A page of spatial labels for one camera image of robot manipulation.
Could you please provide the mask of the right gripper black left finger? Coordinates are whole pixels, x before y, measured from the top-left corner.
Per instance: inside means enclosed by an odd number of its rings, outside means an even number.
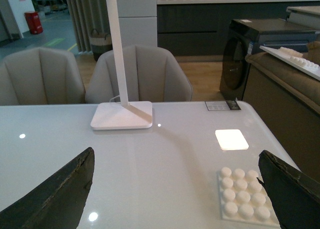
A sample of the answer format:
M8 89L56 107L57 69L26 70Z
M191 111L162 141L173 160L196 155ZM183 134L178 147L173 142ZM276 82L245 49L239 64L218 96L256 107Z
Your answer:
M0 213L2 229L75 229L93 184L95 152L88 147Z

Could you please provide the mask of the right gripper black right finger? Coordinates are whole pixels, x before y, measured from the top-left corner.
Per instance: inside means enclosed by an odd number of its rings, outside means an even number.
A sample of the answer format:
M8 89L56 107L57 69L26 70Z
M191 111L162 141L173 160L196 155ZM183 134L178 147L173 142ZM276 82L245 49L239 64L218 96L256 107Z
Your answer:
M267 150L258 167L275 215L282 229L320 227L320 183Z

